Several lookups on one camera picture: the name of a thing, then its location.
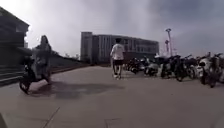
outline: cloudy sky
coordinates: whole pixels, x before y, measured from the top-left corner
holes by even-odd
[[[46,34],[61,54],[79,54],[81,31],[157,40],[164,49],[168,27],[183,55],[224,52],[223,0],[0,0],[0,5],[31,25],[29,47]]]

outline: person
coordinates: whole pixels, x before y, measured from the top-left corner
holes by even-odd
[[[50,72],[49,72],[49,60],[51,54],[51,46],[48,42],[47,36],[43,35],[41,37],[40,45],[38,45],[33,51],[34,62],[34,73],[36,79],[41,79],[41,75],[44,74],[45,77],[49,78],[50,83]]]
[[[124,61],[124,46],[121,44],[121,39],[116,39],[116,44],[113,46],[110,56],[112,61],[112,67],[114,71],[114,77],[121,77],[122,65]]]

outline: concrete ground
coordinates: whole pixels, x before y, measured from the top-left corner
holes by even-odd
[[[2,87],[0,128],[224,127],[224,87],[127,72],[124,77],[90,67],[54,75],[51,89],[33,84],[30,96],[18,83]]]

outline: man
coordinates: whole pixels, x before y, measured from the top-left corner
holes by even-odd
[[[114,71],[114,77],[121,77],[122,65],[124,60],[124,46],[121,45],[121,39],[116,39],[116,44],[113,46],[111,53],[112,67]]]

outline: woman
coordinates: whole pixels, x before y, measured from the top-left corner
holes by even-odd
[[[49,72],[49,60],[51,55],[51,46],[48,42],[47,36],[43,35],[41,37],[40,45],[35,49],[36,52],[36,78],[41,79],[41,75],[44,74],[45,77],[50,78]]]

